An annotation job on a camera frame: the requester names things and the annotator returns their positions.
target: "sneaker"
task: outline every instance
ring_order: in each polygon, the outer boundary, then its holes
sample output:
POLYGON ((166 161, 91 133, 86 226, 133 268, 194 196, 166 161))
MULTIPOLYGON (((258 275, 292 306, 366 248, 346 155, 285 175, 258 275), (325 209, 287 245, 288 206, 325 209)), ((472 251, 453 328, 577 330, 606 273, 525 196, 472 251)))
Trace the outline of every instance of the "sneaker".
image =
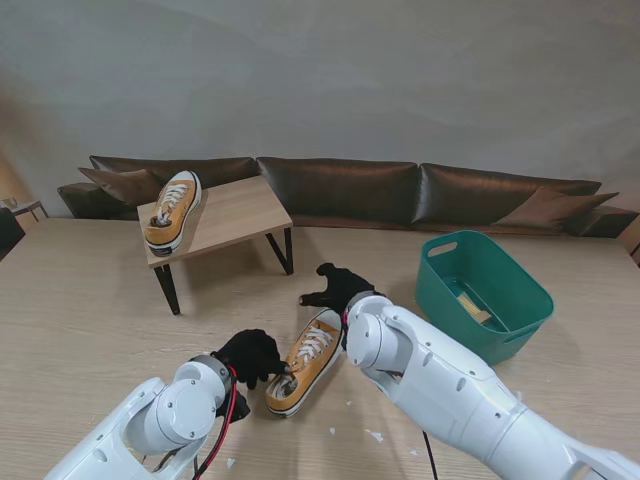
POLYGON ((144 237, 151 251, 164 257, 177 250, 189 214, 200 204, 202 187, 193 172, 177 173, 158 197, 154 216, 144 229, 144 237))
POLYGON ((320 378, 340 356, 340 316, 323 310, 313 317, 287 357, 291 373, 267 387, 267 407, 283 417, 295 414, 320 378))

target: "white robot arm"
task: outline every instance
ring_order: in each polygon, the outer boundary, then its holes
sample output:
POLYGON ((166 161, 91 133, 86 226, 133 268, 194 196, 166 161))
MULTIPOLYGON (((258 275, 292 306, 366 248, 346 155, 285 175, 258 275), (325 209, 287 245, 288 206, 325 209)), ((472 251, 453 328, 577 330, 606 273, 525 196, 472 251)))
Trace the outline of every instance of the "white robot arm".
POLYGON ((230 388, 227 368, 208 355, 182 365, 171 385, 147 380, 78 444, 45 480, 177 480, 207 441, 230 388), (158 472, 142 455, 178 450, 158 472))
POLYGON ((538 416, 480 357, 386 297, 350 303, 347 355, 423 431, 504 480, 638 480, 640 465, 538 416))

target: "green plastic basket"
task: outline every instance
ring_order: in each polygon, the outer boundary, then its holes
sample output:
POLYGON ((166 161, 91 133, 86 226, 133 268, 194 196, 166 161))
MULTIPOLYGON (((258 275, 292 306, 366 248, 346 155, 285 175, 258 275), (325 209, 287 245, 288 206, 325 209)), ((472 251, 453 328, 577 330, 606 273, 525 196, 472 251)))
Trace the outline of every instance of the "green plastic basket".
POLYGON ((518 262, 469 230, 425 243, 416 301, 434 326, 489 365, 518 353, 553 313, 551 296, 518 262), (486 323, 460 303, 462 293, 491 315, 486 323))

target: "black metal table leg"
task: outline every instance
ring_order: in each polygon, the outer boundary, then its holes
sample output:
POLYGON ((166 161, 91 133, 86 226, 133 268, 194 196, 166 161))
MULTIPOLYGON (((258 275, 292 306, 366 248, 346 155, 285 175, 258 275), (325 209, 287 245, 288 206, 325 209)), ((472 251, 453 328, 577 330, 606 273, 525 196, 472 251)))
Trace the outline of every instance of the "black metal table leg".
POLYGON ((278 242, 276 242, 276 239, 273 238, 272 234, 267 233, 267 240, 269 240, 269 244, 271 245, 271 248, 273 248, 276 257, 278 257, 280 265, 284 268, 285 273, 287 275, 291 275, 293 273, 293 244, 291 243, 291 228, 284 229, 284 244, 287 252, 286 257, 282 254, 282 250, 280 250, 278 242))
POLYGON ((160 282, 164 296, 169 302, 171 312, 174 315, 180 314, 180 305, 178 304, 178 294, 176 293, 176 286, 173 283, 173 276, 171 275, 171 268, 169 265, 163 265, 162 267, 156 267, 153 269, 156 272, 156 277, 160 282))

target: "throw pillow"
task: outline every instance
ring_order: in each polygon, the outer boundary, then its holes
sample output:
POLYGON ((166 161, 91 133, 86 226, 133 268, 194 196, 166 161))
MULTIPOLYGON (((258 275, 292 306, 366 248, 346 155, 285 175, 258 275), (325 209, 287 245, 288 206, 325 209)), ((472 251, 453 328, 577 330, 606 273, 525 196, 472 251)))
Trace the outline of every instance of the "throw pillow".
POLYGON ((132 207, 155 202, 162 190, 158 179, 146 170, 122 173, 91 168, 78 170, 109 195, 132 207))
POLYGON ((541 187, 493 225, 562 230, 571 217, 587 213, 616 195, 618 193, 571 196, 541 187))

